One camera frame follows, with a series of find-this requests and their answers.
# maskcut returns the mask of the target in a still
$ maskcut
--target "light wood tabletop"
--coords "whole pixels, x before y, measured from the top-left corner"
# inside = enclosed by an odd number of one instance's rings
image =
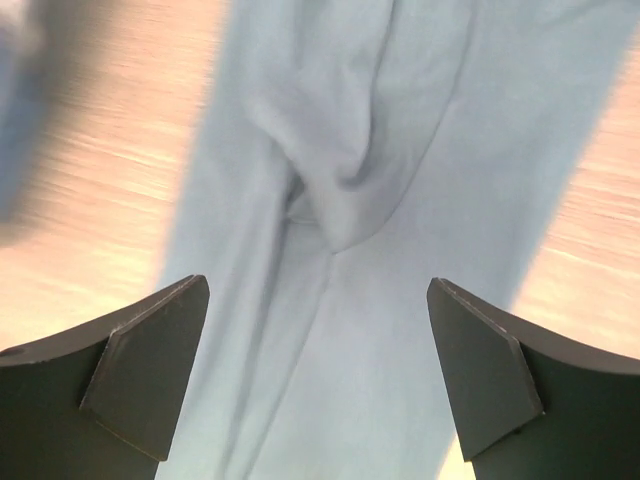
[[[64,81],[19,212],[0,226],[0,349],[151,290],[227,10],[224,0],[56,3],[82,28],[58,34]],[[640,357],[639,132],[636,48],[515,310]],[[472,478],[455,445],[441,478]]]

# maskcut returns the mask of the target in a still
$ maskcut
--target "wooden surface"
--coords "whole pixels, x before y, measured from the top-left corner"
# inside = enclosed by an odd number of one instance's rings
[[[153,286],[221,26],[223,0],[56,0],[67,44],[15,222],[0,227],[0,349]],[[572,182],[516,311],[639,356],[640,49]],[[472,478],[452,449],[441,478]]]

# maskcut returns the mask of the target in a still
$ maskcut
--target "gray cloth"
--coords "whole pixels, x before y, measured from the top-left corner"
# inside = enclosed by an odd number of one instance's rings
[[[638,14],[236,0],[160,282],[212,296],[157,478],[435,478],[429,280],[508,307]]]

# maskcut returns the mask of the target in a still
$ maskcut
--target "wood grain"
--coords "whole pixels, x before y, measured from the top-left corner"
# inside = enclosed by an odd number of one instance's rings
[[[160,265],[224,0],[56,0],[54,109],[15,222],[0,227],[0,349],[146,294]],[[639,356],[640,48],[522,290],[517,313]],[[454,445],[441,478],[472,478]]]

